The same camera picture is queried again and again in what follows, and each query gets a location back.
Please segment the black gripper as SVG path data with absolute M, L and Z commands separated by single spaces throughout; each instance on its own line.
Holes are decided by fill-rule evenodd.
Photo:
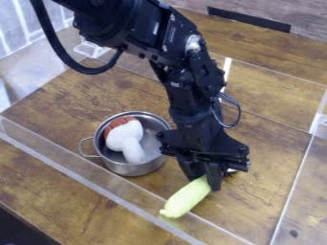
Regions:
M 225 134 L 212 111 L 189 117 L 176 115 L 174 122 L 174 129 L 156 135 L 160 151 L 176 158 L 189 181 L 205 173 L 210 190 L 217 191 L 229 168 L 249 170 L 249 148 Z

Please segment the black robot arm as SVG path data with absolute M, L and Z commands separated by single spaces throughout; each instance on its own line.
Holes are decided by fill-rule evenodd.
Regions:
M 226 171 L 249 169 L 249 148 L 232 139 L 220 101 L 224 71 L 209 57 L 194 23 L 161 0 L 53 0 L 74 13 L 74 27 L 94 44 L 145 58 L 162 84 L 176 127 L 156 135 L 189 180 L 221 188 Z

